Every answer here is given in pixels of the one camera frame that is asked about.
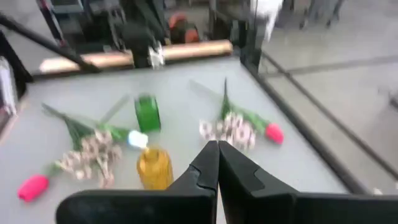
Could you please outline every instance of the yellow container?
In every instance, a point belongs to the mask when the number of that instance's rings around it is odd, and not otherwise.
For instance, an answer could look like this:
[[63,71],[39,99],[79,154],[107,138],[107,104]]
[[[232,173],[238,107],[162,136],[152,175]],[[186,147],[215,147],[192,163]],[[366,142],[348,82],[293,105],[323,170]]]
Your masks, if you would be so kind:
[[159,147],[143,150],[137,161],[137,170],[146,190],[165,190],[174,181],[170,157]]

